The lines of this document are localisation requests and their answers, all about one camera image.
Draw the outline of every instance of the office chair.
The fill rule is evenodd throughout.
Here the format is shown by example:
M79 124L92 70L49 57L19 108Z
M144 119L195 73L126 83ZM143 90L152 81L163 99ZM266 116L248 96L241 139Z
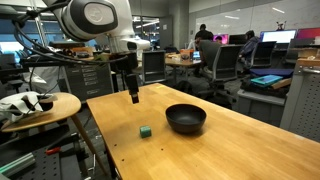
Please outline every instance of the office chair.
M166 81L165 51L142 53L142 84Z
M228 101L235 102L230 92L224 89L224 84L237 79L237 59L242 46L221 46L215 57L212 74L204 73L209 82L209 90L198 92L197 96L206 99L210 95L223 95Z
M295 64L298 60L299 51L293 48L303 46L303 45L310 45L314 41L314 38L306 38L306 39L291 39L289 48L284 59L284 63L286 64Z
M267 68L271 66L272 52L276 41L259 42L251 55L250 68Z

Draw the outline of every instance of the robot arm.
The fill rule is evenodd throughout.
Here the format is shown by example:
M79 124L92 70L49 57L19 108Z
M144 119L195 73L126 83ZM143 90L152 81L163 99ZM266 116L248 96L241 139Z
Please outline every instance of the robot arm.
M134 38L128 0L43 0L43 2L48 7L68 2L67 6L52 12L62 31L74 41L85 42L107 36L110 51L116 54L128 52L130 43L136 44L136 50L150 47L149 41ZM137 80L132 74L132 68L137 66L136 61L136 54L134 56L131 54L128 55L127 61L119 63L125 72L126 84L133 103L139 102Z

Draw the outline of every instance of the wooden tabletop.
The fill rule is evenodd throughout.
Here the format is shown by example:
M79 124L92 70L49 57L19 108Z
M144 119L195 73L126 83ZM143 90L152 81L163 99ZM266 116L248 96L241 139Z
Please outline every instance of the wooden tabletop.
M320 178L320 144L160 84L87 100L123 179ZM179 103L203 108L199 133L181 135L165 110ZM141 139L139 127L152 136Z
M14 132L54 123L76 114L81 108L79 99L69 93L54 93L58 100L53 102L49 111L31 115L3 129L3 132Z
M190 67L190 66L194 66L196 64L199 64L201 61L190 61L190 60L186 60L186 61L181 61L180 59L175 59L175 58L171 58L171 57L166 57L166 65L170 65L170 66L183 66L183 67Z
M301 66L320 66L320 59L308 60L300 58L297 63Z

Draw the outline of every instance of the box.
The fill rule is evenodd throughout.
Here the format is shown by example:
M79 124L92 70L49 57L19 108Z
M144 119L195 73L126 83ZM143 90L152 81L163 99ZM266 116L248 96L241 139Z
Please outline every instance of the box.
M193 49L180 49L180 58L182 61L190 61L193 59Z
M271 84L274 84L280 81L281 79L282 79L281 76L267 75L267 76L251 79L251 82L261 87L267 87Z
M282 98L238 91L237 112L276 127L280 126L284 105Z

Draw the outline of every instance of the cable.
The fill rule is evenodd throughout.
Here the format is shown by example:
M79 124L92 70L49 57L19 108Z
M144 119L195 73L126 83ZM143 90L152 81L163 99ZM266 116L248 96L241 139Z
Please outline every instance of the cable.
M46 12L46 11L52 11L52 10L55 10L57 8L61 8L61 7L64 7L64 6L67 6L69 3L68 2L63 2L63 3L57 3L57 4L54 4L50 7L47 7L45 9L42 9L40 11L27 11L27 14L26 15L23 15L21 17L19 17L19 21L14 21L14 25L15 25L15 33L18 34L18 32L24 37L26 38L28 41L30 41L32 44L34 44L35 46L38 46L42 49L47 49L45 48L44 46L34 42L30 37L28 37L22 30L21 30L21 27L22 26L22 23L24 23L25 21L27 21L28 19L30 18L35 18L37 17L39 14L41 14L42 12ZM40 52L40 51L36 51L36 50L33 50L29 47L27 47L26 44L22 43L23 41L22 40L18 40L17 41L23 45L25 48L27 48L28 50L34 52L34 53L37 53L39 55L42 55L44 57L47 57L47 58L51 58L51 59L55 59L57 61L63 61L63 62L70 62L70 63L75 63L74 61L77 61L78 63L79 62L83 62L85 64L106 64L106 63L114 63L114 62L117 62L117 61L123 61L126 59L126 56L123 57L123 58L119 58L119 59L114 59L114 60L111 60L111 61L108 61L108 62L101 62L101 61L86 61L86 60L81 60L81 59L76 59L76 58L72 58L72 57L69 57L69 56L65 56L65 55L62 55L62 54L59 54L59 53L56 53L56 52L53 52L53 51L50 51L52 54L56 55L56 56L60 56L60 57L63 57L65 59L59 59L57 57L51 57L51 56L48 56L48 55L45 55L44 53Z
M37 101L34 105L32 105L31 108L29 108L29 111L26 113L27 115L30 113L30 111L31 111L32 109L34 109L34 107L35 107L37 104L39 104L39 102L40 102L41 99L43 99L49 92L51 92L54 88L57 87L57 85L59 84L59 79L60 79L60 69L61 69L61 66L59 66L59 70L58 70L57 83L53 86L53 88L51 88L51 89L48 90L46 93L44 93L44 94L38 99L38 101Z
M90 114L86 120L86 122L83 124L83 128L86 128L86 126L89 124L89 120L92 118L92 114Z
M48 59L54 59L54 60L57 60L57 61L61 61L61 62L67 62L67 63L73 63L73 64L107 64L107 63L115 63L115 62L118 62L118 61L123 61L123 60L126 60L128 58L128 56L124 56L122 58L118 58L118 59L114 59L114 60L110 60L110 61L107 61L107 62L101 62L101 61L86 61L86 60L80 60L80 59L74 59L74 58L70 58L68 56L66 56L68 59L74 59L74 60L67 60L67 59L61 59L61 58L58 58L58 57L55 57L55 56L50 56L50 55L47 55L47 54L44 54L40 51L37 51L37 50L34 50L30 47L28 47L28 45L26 45L21 39L20 37L18 36L18 32L17 32L17 29L15 29L15 32L14 32L14 37L16 38L16 40L22 45L24 46L26 49L28 49L29 51L32 51L36 54L39 54L41 56L44 56Z

